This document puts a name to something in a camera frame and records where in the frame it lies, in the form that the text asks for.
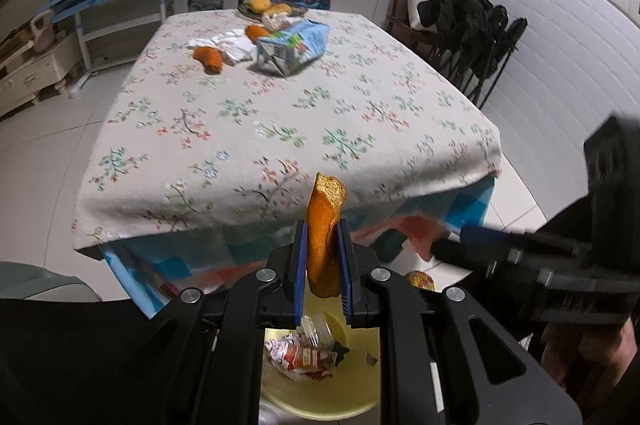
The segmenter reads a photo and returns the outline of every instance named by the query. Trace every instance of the white napkin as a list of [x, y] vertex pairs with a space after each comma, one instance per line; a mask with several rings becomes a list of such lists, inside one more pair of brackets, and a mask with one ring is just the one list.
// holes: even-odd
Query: white napkin
[[226, 31], [210, 39], [196, 38], [189, 41], [190, 48], [197, 46], [218, 48], [232, 64], [255, 59], [254, 43], [244, 34], [242, 28]]

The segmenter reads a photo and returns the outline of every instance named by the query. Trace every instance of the fruit plate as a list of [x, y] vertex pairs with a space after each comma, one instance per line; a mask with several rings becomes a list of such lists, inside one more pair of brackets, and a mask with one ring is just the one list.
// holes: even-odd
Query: fruit plate
[[[298, 6], [296, 4], [290, 4], [289, 6], [291, 7], [291, 13], [289, 14], [291, 17], [302, 17], [306, 14], [307, 8], [304, 6]], [[256, 14], [255, 12], [252, 12], [251, 9], [249, 9], [249, 4], [247, 2], [244, 2], [240, 6], [238, 6], [238, 12], [240, 12], [245, 17], [248, 17], [249, 19], [253, 19], [259, 22], [262, 21], [262, 14]]]

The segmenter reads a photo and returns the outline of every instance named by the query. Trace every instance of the bread roll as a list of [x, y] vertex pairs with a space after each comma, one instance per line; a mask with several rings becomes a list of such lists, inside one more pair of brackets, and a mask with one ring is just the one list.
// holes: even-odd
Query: bread roll
[[346, 190], [340, 180], [332, 176], [316, 175], [316, 184], [306, 208], [308, 249], [306, 277], [311, 293], [320, 298], [340, 295], [335, 225]]

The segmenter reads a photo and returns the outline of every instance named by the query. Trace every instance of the gray chair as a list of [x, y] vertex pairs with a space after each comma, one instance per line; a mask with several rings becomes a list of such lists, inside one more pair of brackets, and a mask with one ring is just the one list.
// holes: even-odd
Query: gray chair
[[0, 299], [56, 302], [99, 302], [77, 277], [65, 277], [39, 266], [0, 261]]

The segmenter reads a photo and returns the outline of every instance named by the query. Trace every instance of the table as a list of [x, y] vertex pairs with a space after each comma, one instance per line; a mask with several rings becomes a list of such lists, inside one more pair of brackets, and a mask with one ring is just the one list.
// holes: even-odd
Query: table
[[117, 31], [128, 30], [129, 28], [140, 26], [142, 24], [149, 24], [157, 21], [164, 22], [166, 20], [166, 0], [160, 0], [158, 14], [144, 15], [142, 17], [137, 17], [116, 24], [108, 25], [104, 28], [100, 28], [100, 30], [85, 33], [82, 28], [80, 13], [84, 10], [93, 8], [94, 6], [105, 4], [110, 1], [113, 0], [53, 0], [36, 12], [36, 14], [39, 14], [40, 12], [43, 12], [45, 10], [52, 10], [52, 22], [58, 22], [71, 16], [74, 17], [74, 25], [76, 34], [78, 36], [78, 42], [80, 45], [85, 73], [76, 83], [76, 85], [69, 91], [70, 98], [76, 98], [80, 94], [80, 89], [82, 88], [82, 86], [84, 86], [84, 83], [92, 74], [103, 69], [111, 68], [113, 66], [118, 66], [127, 62], [133, 62], [138, 57], [137, 55], [132, 55], [122, 59], [108, 61], [101, 65], [95, 65], [94, 63], [92, 63], [91, 57], [89, 56], [89, 50], [86, 46], [87, 41], [96, 39], [98, 37], [103, 37]]
[[429, 253], [425, 214], [453, 229], [481, 220], [493, 179], [480, 180], [500, 166], [496, 127], [364, 17], [307, 15], [331, 27], [329, 44], [288, 78], [248, 62], [213, 75], [192, 59], [190, 39], [249, 24], [233, 10], [167, 19], [95, 142], [75, 249], [120, 243], [123, 271], [148, 270], [170, 290], [202, 274], [210, 287], [214, 269], [260, 261], [289, 239], [316, 172], [345, 184], [360, 242], [396, 225]]

